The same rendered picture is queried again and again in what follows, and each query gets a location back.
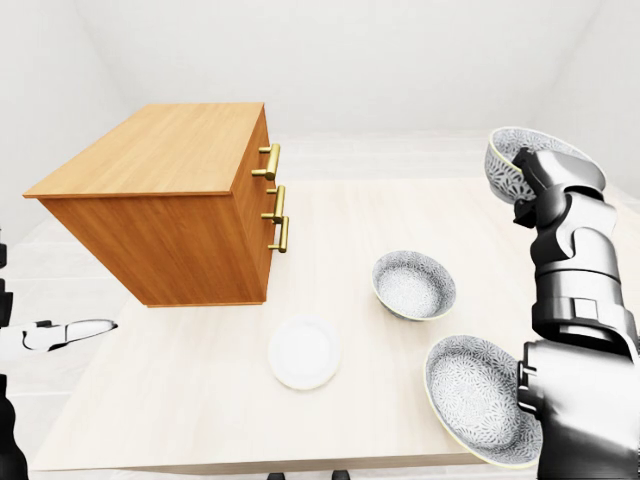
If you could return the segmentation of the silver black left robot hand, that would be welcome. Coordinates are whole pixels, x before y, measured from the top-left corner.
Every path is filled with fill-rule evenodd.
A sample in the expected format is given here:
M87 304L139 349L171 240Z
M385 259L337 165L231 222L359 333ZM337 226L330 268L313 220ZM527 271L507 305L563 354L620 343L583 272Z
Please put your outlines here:
M42 320L25 328L22 344L28 351L48 352L107 333L117 327L117 323L107 319L87 319L69 324L54 324L50 320Z

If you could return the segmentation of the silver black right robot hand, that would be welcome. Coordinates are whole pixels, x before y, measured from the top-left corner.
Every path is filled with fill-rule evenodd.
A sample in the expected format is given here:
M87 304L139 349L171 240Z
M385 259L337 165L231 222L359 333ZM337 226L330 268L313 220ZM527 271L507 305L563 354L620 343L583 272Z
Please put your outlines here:
M518 225L551 225L568 211L570 193L604 200L604 173L590 160L552 150L521 148L513 164L534 192L532 200L517 199L514 203L514 222Z

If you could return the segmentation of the patterned grey bowl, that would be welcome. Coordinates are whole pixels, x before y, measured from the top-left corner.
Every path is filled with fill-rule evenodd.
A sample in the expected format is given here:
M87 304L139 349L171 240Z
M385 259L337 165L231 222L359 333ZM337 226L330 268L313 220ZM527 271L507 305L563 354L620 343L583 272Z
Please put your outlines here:
M410 250L391 251L377 259L372 267L372 286L391 314L410 321L446 315L457 297L450 272L432 257Z
M516 126L497 128L488 137L484 160L485 176L493 193L510 205L517 200L530 201L535 198L535 193L521 170L513 164L521 148L557 151L599 166L577 147L547 133Z
M542 429L517 402L517 361L471 335L441 339L424 364L424 386L444 429L482 461L511 469L538 463Z

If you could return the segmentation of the wooden cabinet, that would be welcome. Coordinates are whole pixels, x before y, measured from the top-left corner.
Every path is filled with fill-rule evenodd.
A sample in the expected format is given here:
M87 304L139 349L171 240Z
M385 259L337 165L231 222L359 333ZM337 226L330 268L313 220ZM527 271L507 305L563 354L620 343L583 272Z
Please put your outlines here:
M150 104L27 191L142 304L261 304L236 176L264 106Z

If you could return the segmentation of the wooden drawer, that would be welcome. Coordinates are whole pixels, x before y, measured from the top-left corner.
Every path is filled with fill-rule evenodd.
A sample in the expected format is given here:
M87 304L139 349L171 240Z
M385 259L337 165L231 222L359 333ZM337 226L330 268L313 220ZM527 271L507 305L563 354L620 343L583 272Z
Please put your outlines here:
M273 180L267 180L262 176L249 175L245 181L242 197L242 214L247 234L250 239L260 237L264 232L270 231L272 221L263 219L263 213L272 213L274 208L274 196L268 194L269 189L275 188Z
M265 195L267 188L271 188L271 183L264 176L253 176L253 170L265 169L269 154L261 154L261 147L269 147L265 110L262 109L256 120L253 132L245 149L241 165L236 176L236 187L238 194Z
M253 255L262 300L266 300L267 285L271 266L272 252L268 246L274 240L275 225L271 220L262 219L257 216L250 224L249 243L250 251Z

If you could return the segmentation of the white plate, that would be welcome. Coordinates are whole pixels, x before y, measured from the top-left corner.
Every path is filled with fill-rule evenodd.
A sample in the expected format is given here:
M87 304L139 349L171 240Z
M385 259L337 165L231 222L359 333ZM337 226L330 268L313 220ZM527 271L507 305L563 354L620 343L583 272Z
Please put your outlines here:
M317 315L296 315L274 332L267 358L281 384L298 391L313 390L329 382L338 371L340 337L327 320Z

